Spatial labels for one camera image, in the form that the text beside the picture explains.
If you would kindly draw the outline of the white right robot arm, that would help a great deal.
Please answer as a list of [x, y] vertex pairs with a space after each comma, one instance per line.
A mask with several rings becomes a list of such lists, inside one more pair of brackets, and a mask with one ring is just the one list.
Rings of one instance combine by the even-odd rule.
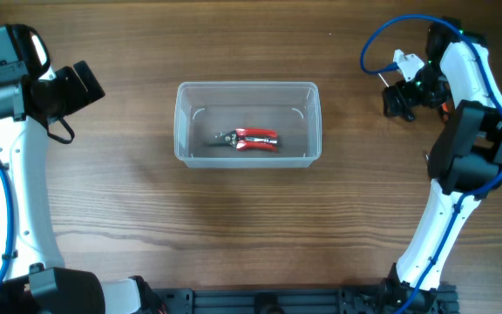
[[385, 72], [402, 80], [383, 89], [383, 113], [412, 121], [412, 107], [438, 108], [447, 118], [427, 169], [431, 189], [417, 230], [382, 282], [379, 302], [401, 313], [426, 312], [461, 229], [481, 201], [502, 184], [502, 95], [483, 36], [450, 18], [427, 17], [427, 60], [397, 50]]

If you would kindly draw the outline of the silver combination wrench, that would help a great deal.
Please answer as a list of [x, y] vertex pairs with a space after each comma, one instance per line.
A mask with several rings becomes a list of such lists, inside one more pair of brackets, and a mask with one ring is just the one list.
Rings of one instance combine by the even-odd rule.
[[233, 147], [242, 146], [246, 142], [265, 143], [276, 146], [278, 139], [276, 136], [268, 135], [238, 135], [236, 132], [217, 133], [210, 142], [211, 145], [230, 145]]

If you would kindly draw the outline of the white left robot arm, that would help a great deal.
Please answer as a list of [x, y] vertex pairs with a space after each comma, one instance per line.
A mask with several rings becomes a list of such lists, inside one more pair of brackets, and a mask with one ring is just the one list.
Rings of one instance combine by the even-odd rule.
[[102, 99], [85, 62], [54, 70], [38, 32], [0, 27], [0, 313], [143, 313], [148, 289], [65, 267], [51, 225], [49, 127]]

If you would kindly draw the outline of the red handled snips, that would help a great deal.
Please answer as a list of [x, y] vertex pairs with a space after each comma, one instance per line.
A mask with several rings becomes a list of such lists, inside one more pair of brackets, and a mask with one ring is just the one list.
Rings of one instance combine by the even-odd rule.
[[262, 150], [277, 152], [278, 132], [264, 128], [235, 128], [233, 131], [217, 133], [208, 143], [211, 147], [233, 147], [238, 151]]

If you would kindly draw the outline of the red black screwdriver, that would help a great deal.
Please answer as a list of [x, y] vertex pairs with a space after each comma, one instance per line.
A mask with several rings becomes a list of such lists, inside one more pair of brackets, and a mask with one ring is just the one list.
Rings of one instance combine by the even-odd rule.
[[378, 73], [377, 75], [383, 81], [386, 87], [390, 87], [390, 85], [388, 84], [382, 73]]

